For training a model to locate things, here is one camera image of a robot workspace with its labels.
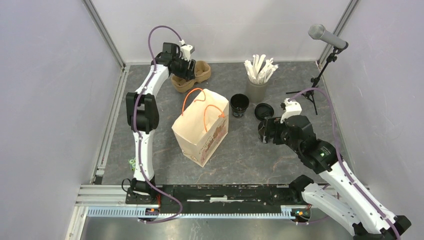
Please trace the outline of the brown paper bag orange handles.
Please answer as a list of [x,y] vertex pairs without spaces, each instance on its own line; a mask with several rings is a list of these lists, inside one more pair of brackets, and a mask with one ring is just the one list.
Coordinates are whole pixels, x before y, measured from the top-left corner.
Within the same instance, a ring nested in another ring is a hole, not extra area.
[[194,88],[171,127],[183,155],[202,168],[229,132],[229,105],[214,91]]

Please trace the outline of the black coffee cup white lettering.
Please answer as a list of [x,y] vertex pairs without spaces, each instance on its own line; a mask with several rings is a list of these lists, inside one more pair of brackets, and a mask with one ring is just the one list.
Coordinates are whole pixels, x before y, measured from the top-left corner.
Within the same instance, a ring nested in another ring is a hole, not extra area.
[[230,107],[231,107],[231,111],[232,111],[232,115],[235,118],[241,118],[244,116],[247,108],[250,105],[250,101],[249,98],[242,94],[242,93],[237,93],[234,94],[231,98],[230,98]]

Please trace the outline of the cardboard two-cup carrier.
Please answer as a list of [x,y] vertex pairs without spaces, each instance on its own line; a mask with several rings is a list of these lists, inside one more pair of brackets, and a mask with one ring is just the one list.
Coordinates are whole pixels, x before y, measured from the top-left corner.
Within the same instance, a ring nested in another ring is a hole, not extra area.
[[199,60],[195,63],[194,79],[187,80],[173,74],[171,76],[171,83],[177,92],[185,93],[192,89],[196,83],[202,83],[208,80],[211,75],[211,66],[206,61]]

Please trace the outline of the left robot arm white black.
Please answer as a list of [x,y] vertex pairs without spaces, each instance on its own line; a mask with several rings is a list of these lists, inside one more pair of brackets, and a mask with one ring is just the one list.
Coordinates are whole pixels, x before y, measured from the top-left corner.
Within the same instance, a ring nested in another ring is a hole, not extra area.
[[180,41],[165,42],[162,51],[153,58],[150,70],[139,88],[125,96],[127,123],[133,131],[135,170],[128,193],[138,196],[145,204],[157,198],[153,170],[153,138],[160,115],[155,96],[171,74],[189,80],[195,77],[196,61],[191,55],[194,46]]

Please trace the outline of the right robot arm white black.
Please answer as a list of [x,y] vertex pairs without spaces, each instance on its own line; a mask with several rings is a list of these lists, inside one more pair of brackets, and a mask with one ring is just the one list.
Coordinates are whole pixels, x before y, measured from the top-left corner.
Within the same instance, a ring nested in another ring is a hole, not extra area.
[[289,199],[306,202],[343,226],[355,240],[398,240],[411,227],[404,215],[384,207],[358,180],[336,148],[316,137],[309,119],[294,115],[285,120],[267,117],[258,125],[263,143],[286,145],[300,161],[327,181],[342,200],[328,194],[311,178],[301,175],[289,184]]

